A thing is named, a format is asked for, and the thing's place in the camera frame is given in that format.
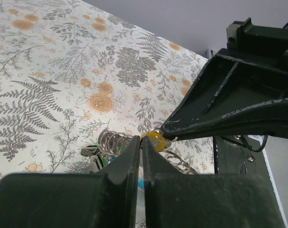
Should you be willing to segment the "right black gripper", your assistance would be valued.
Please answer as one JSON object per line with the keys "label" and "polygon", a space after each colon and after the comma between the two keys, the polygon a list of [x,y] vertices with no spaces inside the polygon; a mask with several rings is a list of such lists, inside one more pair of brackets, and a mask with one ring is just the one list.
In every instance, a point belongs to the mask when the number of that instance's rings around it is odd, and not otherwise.
{"label": "right black gripper", "polygon": [[[248,18],[234,21],[226,34],[231,50],[221,49],[205,64],[168,119],[203,120],[288,98],[288,23],[283,28],[263,27]],[[167,120],[161,126],[166,138]]]}

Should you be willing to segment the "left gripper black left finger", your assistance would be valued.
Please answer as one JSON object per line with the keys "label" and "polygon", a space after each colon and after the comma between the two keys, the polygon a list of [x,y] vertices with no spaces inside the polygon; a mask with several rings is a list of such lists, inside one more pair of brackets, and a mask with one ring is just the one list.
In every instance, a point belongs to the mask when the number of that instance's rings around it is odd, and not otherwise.
{"label": "left gripper black left finger", "polygon": [[0,181],[0,228],[132,228],[140,137],[93,174],[14,173]]}

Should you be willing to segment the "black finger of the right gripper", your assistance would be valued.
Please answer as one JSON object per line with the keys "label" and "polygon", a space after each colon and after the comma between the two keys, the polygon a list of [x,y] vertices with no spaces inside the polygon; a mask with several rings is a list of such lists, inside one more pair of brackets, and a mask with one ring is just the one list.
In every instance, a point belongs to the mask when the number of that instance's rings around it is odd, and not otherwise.
{"label": "black finger of the right gripper", "polygon": [[167,120],[167,138],[188,140],[225,135],[270,135],[288,139],[288,98],[269,100],[227,114]]}

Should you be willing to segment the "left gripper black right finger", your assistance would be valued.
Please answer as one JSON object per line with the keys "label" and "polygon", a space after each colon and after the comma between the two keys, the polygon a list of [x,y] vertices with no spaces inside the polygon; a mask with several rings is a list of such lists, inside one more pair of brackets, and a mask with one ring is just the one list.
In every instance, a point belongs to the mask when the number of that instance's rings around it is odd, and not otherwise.
{"label": "left gripper black right finger", "polygon": [[148,228],[282,228],[272,190],[253,175],[186,175],[142,140]]}

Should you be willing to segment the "green key tag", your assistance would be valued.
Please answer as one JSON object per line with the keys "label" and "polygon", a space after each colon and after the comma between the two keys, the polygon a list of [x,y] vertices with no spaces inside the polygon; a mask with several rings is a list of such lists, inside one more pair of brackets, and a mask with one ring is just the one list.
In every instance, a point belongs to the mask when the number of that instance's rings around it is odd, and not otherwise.
{"label": "green key tag", "polygon": [[89,157],[89,171],[92,173],[100,171],[110,163],[109,157],[100,150],[98,143],[83,147],[81,155]]}

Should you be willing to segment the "yellow key tag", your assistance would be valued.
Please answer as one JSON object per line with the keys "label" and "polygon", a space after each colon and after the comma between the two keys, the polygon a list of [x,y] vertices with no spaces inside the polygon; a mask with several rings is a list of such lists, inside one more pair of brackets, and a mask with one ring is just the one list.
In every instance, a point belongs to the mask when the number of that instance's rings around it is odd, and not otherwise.
{"label": "yellow key tag", "polygon": [[161,132],[159,131],[151,131],[145,133],[141,136],[140,142],[143,141],[143,138],[148,137],[157,152],[161,152],[164,149],[167,149],[171,146],[171,142],[165,139]]}

